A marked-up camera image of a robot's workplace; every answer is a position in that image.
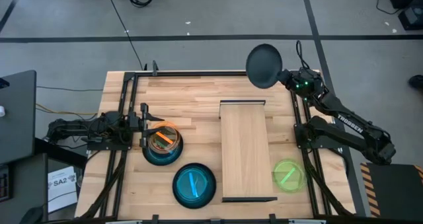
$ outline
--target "yellow and black hazard stripe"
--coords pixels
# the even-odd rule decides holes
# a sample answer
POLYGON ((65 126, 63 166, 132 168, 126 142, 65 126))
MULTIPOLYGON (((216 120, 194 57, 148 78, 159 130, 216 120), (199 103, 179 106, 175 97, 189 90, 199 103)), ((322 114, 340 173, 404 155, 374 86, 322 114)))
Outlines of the yellow and black hazard stripe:
POLYGON ((362 170, 364 188, 367 194, 367 200, 369 201, 371 216, 380 217, 381 212, 379 210, 379 205, 377 204, 377 201, 376 201, 375 187, 373 186, 373 183, 371 181, 370 169, 366 163, 361 163, 360 167, 362 170))
POLYGON ((418 175, 420 175, 420 178, 422 179, 422 184, 423 184, 423 168, 418 165, 415 165, 414 167, 417 168, 418 175))

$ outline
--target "concrete floor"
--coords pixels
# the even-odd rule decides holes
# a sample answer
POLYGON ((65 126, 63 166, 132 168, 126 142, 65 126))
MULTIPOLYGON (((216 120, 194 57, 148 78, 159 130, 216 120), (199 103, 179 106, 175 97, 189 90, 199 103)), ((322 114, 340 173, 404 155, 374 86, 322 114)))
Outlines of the concrete floor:
MULTIPOLYGON (((0 0, 2 17, 12 0, 0 0)), ((304 0, 153 0, 143 9, 128 0, 114 0, 131 36, 142 39, 134 46, 143 63, 154 59, 165 69, 244 69, 248 53, 258 44, 279 49, 284 67, 300 66, 295 37, 312 35, 304 0), (259 35, 280 40, 183 40, 160 36, 259 35)), ((423 167, 423 96, 407 85, 409 77, 422 73, 421 40, 391 40, 394 35, 421 34, 403 30, 396 15, 375 8, 376 0, 310 0, 320 35, 382 35, 380 40, 323 40, 317 53, 313 38, 303 41, 303 54, 313 69, 326 65, 336 94, 343 103, 374 124, 388 130, 396 145, 394 163, 423 167)), ((388 0, 381 7, 393 11, 388 0)), ((110 0, 17 0, 4 25, 0 23, 0 76, 35 69, 38 85, 72 89, 101 89, 107 71, 136 70, 139 64, 110 0), (69 42, 69 38, 102 37, 109 42, 69 42), (6 43, 8 38, 59 38, 58 42, 6 43)), ((101 92, 73 93, 37 90, 37 102, 54 110, 96 112, 101 92)), ((60 118, 36 113, 36 136, 60 118)), ((85 153, 84 148, 75 152, 85 153)), ((357 176, 361 154, 352 151, 357 176)), ((50 169, 63 165, 51 162, 50 169)), ((364 200, 362 180, 360 193, 364 200)), ((369 215, 367 202, 364 202, 369 215)), ((73 216, 75 206, 50 215, 50 219, 73 216)))

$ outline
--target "transparent green bowl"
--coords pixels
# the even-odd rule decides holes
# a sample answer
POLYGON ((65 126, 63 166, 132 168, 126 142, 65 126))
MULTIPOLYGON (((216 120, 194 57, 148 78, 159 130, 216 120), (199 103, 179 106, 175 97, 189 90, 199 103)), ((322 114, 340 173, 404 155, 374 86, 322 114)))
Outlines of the transparent green bowl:
POLYGON ((298 192, 304 187, 304 168, 293 160, 282 160, 273 169, 273 179, 278 187, 285 192, 298 192))

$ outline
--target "wooden table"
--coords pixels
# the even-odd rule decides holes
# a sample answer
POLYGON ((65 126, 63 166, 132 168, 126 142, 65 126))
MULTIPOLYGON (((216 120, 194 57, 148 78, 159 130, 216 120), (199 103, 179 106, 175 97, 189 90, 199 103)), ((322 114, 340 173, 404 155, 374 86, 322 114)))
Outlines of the wooden table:
MULTIPOLYGON (((123 71, 108 72, 99 112, 118 109, 123 76, 123 71)), ((129 84, 125 113, 128 112, 131 87, 129 84)), ((133 149, 128 153, 126 162, 119 219, 151 219, 153 214, 158 214, 159 219, 268 219, 270 213, 275 213, 277 218, 313 216, 306 186, 297 193, 289 194, 274 184, 273 191, 278 200, 272 202, 221 202, 220 100, 266 100, 264 112, 272 169, 282 159, 293 159, 303 164, 293 132, 295 118, 291 97, 283 85, 262 90, 255 88, 243 76, 142 77, 137 84, 135 111, 139 114, 139 104, 146 102, 153 116, 175 123, 183 136, 184 150, 173 164, 157 167, 143 157, 138 143, 140 133, 134 135, 133 149), (175 172, 188 163, 206 165, 217 180, 214 199, 201 209, 182 207, 172 193, 171 183, 175 172)), ((314 108, 311 115, 322 116, 314 108)), ((342 158, 325 149, 319 152, 328 187, 344 207, 354 213, 342 158)), ((75 216, 85 213, 103 189, 108 158, 109 151, 101 151, 87 164, 75 216)), ((316 190, 319 210, 323 213, 320 190, 316 190)), ((108 215, 112 213, 113 199, 114 189, 109 195, 108 215)))

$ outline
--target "wooden plank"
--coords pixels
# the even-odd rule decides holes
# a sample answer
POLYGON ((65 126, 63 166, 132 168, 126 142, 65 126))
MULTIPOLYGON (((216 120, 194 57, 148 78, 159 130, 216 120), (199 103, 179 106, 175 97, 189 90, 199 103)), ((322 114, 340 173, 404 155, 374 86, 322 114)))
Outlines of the wooden plank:
MULTIPOLYGON (((108 72, 100 112, 118 109, 123 76, 122 71, 108 72)), ((126 109, 129 97, 127 93, 126 109)), ((159 214, 160 219, 267 219, 269 213, 275 213, 278 218, 312 217, 306 186, 297 193, 287 194, 273 183, 273 195, 278 200, 272 202, 221 202, 223 187, 219 104, 220 100, 242 99, 266 101, 264 116, 269 143, 269 171, 272 172, 274 165, 282 159, 291 159, 303 165, 293 134, 295 118, 291 98, 283 85, 258 89, 243 76, 141 77, 135 98, 135 111, 139 114, 139 104, 146 102, 152 115, 175 123, 184 139, 184 150, 173 164, 154 166, 142 155, 139 147, 141 134, 134 134, 133 149, 128 152, 126 162, 119 219, 151 219, 153 214, 159 214), (213 200, 200 209, 182 207, 173 197, 173 176, 188 163, 206 165, 217 179, 213 200)), ((322 116, 313 110, 312 114, 322 116)), ((324 149, 319 152, 328 187, 346 209, 354 212, 342 158, 324 149)), ((75 216, 84 214, 102 190, 108 157, 109 151, 101 151, 87 164, 75 216)), ((113 206, 113 197, 114 194, 111 193, 109 210, 113 206)), ((322 207, 320 195, 317 195, 317 201, 322 207)))
POLYGON ((262 104, 221 103, 223 198, 273 196, 262 104))

